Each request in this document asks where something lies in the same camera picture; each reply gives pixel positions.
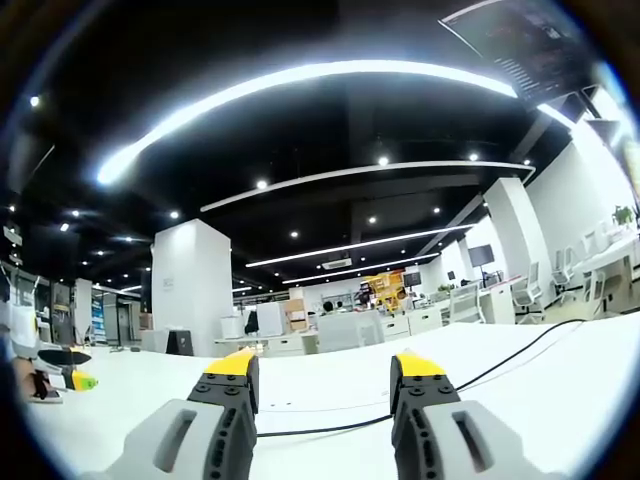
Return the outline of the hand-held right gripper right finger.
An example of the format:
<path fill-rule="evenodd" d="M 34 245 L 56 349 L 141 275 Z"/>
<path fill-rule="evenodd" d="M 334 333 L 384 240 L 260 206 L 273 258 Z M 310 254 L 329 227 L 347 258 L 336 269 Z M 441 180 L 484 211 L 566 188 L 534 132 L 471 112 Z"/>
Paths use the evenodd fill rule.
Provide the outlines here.
<path fill-rule="evenodd" d="M 411 351 L 391 359 L 390 415 L 402 480 L 556 477 L 525 458 L 514 430 L 481 403 L 461 399 L 440 366 Z"/>

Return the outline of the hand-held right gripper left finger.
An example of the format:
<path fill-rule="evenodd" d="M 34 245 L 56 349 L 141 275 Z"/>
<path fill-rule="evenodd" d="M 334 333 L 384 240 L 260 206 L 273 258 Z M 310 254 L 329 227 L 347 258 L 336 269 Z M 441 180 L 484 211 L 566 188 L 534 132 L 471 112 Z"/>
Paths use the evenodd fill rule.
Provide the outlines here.
<path fill-rule="evenodd" d="M 244 349 L 211 363 L 186 399 L 168 401 L 131 430 L 109 467 L 81 477 L 245 480 L 258 411 L 258 357 Z"/>

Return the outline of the person's left hand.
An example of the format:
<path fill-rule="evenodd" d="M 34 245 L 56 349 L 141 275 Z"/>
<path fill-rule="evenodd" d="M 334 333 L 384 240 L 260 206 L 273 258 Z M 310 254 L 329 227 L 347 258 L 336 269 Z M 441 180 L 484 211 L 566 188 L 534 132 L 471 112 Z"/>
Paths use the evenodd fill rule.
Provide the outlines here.
<path fill-rule="evenodd" d="M 16 357 L 12 366 L 23 399 L 30 403 L 61 404 L 62 397 L 45 373 L 34 368 L 31 360 Z"/>

